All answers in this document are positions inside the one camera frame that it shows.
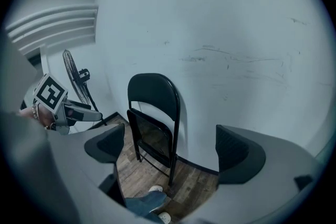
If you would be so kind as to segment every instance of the shoe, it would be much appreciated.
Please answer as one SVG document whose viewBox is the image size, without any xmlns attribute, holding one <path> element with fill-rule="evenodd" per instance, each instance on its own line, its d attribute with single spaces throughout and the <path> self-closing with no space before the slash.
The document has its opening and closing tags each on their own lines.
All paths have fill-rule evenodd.
<svg viewBox="0 0 336 224">
<path fill-rule="evenodd" d="M 159 185 L 155 185 L 155 186 L 151 187 L 148 192 L 150 192 L 150 191 L 159 191 L 159 192 L 162 192 L 163 191 L 163 187 L 161 187 Z"/>
<path fill-rule="evenodd" d="M 168 224 L 172 220 L 167 212 L 159 214 L 158 217 L 163 221 L 164 224 Z"/>
</svg>

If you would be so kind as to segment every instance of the white wall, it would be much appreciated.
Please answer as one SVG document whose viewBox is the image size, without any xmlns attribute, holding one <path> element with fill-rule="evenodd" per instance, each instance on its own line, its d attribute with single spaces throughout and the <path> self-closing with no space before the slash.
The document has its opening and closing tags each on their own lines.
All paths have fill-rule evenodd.
<svg viewBox="0 0 336 224">
<path fill-rule="evenodd" d="M 127 117 L 133 75 L 169 77 L 183 99 L 183 158 L 218 170 L 216 124 L 281 137 L 314 156 L 331 137 L 335 32 L 320 0 L 96 3 L 96 43 L 118 112 Z"/>
</svg>

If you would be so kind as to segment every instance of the hand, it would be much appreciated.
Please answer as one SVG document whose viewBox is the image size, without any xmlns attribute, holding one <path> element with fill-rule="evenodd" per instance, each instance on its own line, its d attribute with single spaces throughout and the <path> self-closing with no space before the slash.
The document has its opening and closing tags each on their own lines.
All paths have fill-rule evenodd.
<svg viewBox="0 0 336 224">
<path fill-rule="evenodd" d="M 31 106 L 20 110 L 19 115 L 27 118 L 34 118 Z M 47 110 L 42 104 L 38 105 L 38 117 L 40 119 L 39 122 L 43 125 L 43 127 L 50 127 L 51 124 L 54 122 L 54 117 L 52 116 L 52 113 Z"/>
<path fill-rule="evenodd" d="M 42 104 L 38 105 L 38 117 L 40 119 L 40 123 L 43 126 L 50 127 L 51 124 L 54 122 L 54 117 L 52 116 L 52 113 L 47 110 Z"/>
</svg>

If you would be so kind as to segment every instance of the person's leg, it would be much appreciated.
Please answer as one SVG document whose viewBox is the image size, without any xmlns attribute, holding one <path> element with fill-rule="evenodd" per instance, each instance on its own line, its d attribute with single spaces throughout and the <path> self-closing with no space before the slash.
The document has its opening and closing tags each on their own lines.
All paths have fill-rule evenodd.
<svg viewBox="0 0 336 224">
<path fill-rule="evenodd" d="M 126 207 L 136 215 L 152 220 L 156 223 L 169 223 L 171 220 L 167 212 L 163 212 L 158 216 L 151 213 L 155 209 L 163 206 L 166 194 L 161 186 L 153 186 L 147 195 L 140 198 L 126 198 Z"/>
<path fill-rule="evenodd" d="M 151 191 L 146 196 L 140 198 L 126 198 L 126 207 L 137 214 L 138 216 L 144 217 L 150 211 L 158 208 L 164 204 L 166 194 L 160 191 Z"/>
</svg>

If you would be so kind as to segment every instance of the folded chair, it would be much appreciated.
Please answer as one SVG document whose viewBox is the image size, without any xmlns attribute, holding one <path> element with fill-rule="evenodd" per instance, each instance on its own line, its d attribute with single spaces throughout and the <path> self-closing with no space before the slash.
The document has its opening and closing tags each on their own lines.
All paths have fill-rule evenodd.
<svg viewBox="0 0 336 224">
<path fill-rule="evenodd" d="M 141 157 L 169 178 L 171 186 L 177 160 L 176 147 L 180 124 L 180 99 L 174 84 L 166 76 L 143 73 L 133 76 L 128 84 L 129 109 L 127 116 L 131 125 L 136 158 Z M 134 108 L 132 101 L 150 104 L 174 121 L 174 134 L 162 122 Z M 139 147 L 155 160 L 170 169 L 170 174 L 158 169 L 139 151 Z"/>
</svg>

